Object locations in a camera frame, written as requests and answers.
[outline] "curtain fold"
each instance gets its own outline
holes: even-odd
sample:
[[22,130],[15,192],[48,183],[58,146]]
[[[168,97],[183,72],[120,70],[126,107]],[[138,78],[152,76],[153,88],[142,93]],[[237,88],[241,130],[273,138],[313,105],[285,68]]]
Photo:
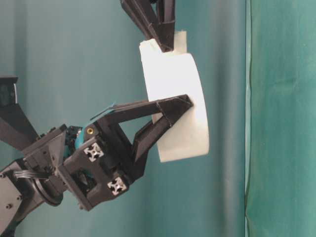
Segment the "curtain fold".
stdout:
[[315,8],[251,0],[249,237],[316,234]]

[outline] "screw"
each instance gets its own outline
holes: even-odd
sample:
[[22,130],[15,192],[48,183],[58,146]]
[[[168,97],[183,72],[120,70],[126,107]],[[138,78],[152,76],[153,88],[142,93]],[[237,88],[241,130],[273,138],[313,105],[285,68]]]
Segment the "screw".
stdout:
[[91,128],[91,127],[88,128],[88,129],[87,129],[87,133],[90,134],[90,135],[92,135],[92,134],[94,133],[93,128]]

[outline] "teal background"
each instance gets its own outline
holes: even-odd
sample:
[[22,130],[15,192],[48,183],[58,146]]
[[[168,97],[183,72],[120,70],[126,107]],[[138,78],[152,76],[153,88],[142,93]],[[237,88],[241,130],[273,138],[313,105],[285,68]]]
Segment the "teal background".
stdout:
[[316,233],[316,2],[251,0],[250,237]]
[[[17,236],[244,236],[245,1],[179,0],[176,15],[201,77],[210,153],[160,163],[155,147],[127,194],[88,213],[66,193]],[[19,103],[38,133],[147,96],[144,37],[118,0],[1,0],[0,32],[0,73],[19,77]],[[129,137],[144,121],[123,125]],[[20,155],[5,144],[0,153],[2,165]]]

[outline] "teal component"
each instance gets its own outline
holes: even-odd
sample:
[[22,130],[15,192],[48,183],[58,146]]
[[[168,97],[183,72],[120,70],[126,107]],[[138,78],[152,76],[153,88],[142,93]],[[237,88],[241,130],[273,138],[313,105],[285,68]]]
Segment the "teal component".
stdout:
[[113,111],[113,109],[111,109],[113,106],[115,105],[115,102],[108,106],[105,110],[101,111],[100,113],[97,113],[90,121],[89,123],[84,126],[81,129],[81,133],[79,134],[79,136],[76,138],[75,140],[75,148],[78,149],[82,144],[83,144],[83,136],[84,136],[84,131],[87,128],[87,126],[89,126],[90,124],[93,124],[95,121],[97,121],[99,118],[101,118],[102,116],[110,113]]

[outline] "robotic arm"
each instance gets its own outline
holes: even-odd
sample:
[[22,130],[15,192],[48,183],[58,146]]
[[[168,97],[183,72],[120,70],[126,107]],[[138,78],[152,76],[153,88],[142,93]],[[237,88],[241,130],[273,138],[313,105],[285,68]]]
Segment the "robotic arm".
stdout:
[[[192,106],[187,95],[113,106],[85,127],[52,128],[38,136],[16,101],[17,78],[0,78],[0,139],[22,151],[0,172],[0,236],[46,202],[58,206],[70,191],[90,211],[125,193],[143,176],[148,150]],[[119,123],[161,113],[131,144]]]

